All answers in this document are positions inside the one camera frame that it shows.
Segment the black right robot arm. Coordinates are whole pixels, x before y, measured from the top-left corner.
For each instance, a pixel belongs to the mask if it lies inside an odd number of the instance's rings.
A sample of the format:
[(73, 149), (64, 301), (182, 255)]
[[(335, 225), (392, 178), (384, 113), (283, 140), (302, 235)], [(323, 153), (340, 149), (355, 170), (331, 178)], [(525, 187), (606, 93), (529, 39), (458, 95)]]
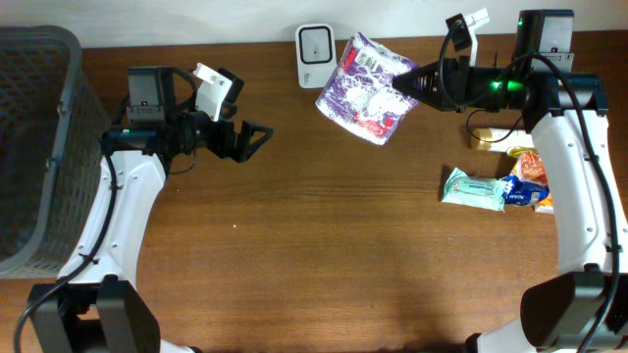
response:
[(574, 14), (524, 10), (503, 68), (475, 63), (485, 17), (447, 20), (459, 57), (396, 76), (393, 87), (441, 111), (517, 110), (541, 155), (558, 235), (558, 274), (527, 289), (517, 319), (471, 335), (467, 352), (604, 352), (627, 345), (627, 221), (608, 146), (601, 79), (572, 69)]

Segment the blue yellow paste sachet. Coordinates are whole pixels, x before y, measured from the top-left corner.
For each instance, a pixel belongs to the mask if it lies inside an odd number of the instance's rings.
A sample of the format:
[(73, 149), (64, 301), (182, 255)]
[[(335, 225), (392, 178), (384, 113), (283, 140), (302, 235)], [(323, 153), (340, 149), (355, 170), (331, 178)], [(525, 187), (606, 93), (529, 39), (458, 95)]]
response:
[(535, 206), (550, 196), (545, 166), (539, 153), (522, 150), (515, 153), (517, 161), (503, 181), (506, 187), (503, 199), (506, 205)]

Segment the red purple tissue pack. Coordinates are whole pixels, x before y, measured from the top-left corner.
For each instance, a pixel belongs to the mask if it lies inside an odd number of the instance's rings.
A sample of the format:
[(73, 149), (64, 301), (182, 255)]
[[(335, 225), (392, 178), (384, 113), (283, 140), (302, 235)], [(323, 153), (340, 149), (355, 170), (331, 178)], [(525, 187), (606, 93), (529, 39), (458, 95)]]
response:
[(418, 65), (364, 33), (353, 34), (316, 108), (330, 121), (376, 145), (386, 144), (418, 101), (395, 88), (393, 79)]

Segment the teal toilet tissue pack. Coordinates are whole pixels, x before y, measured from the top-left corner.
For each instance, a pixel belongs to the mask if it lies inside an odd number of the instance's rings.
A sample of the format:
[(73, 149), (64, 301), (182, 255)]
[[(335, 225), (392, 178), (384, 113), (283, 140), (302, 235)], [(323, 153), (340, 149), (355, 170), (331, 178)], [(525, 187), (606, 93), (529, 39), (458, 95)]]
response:
[(506, 182), (494, 178), (473, 177), (454, 168), (445, 181), (443, 203), (502, 211)]

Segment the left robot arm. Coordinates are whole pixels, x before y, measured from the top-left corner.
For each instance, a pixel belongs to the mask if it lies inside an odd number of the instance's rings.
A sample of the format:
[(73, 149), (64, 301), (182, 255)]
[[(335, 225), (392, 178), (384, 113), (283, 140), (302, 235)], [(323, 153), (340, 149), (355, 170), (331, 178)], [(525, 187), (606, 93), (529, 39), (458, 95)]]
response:
[(164, 339), (136, 289), (138, 256), (158, 194), (179, 155), (207, 149), (248, 161), (274, 134), (243, 122), (236, 99), (244, 81), (198, 64), (128, 71), (129, 91), (99, 141), (100, 180), (86, 223), (55, 282), (35, 285), (13, 336), (22, 351), (31, 323), (45, 352), (185, 352)]

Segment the white shampoo tube gold cap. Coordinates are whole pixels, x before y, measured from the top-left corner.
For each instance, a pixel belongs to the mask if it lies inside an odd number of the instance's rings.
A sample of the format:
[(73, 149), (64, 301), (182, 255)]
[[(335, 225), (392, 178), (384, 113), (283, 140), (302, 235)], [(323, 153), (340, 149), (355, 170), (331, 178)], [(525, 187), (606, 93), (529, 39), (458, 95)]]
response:
[(472, 131), (470, 145), (474, 150), (499, 153), (507, 153), (513, 148), (534, 147), (532, 136), (525, 130), (495, 127), (475, 128)]

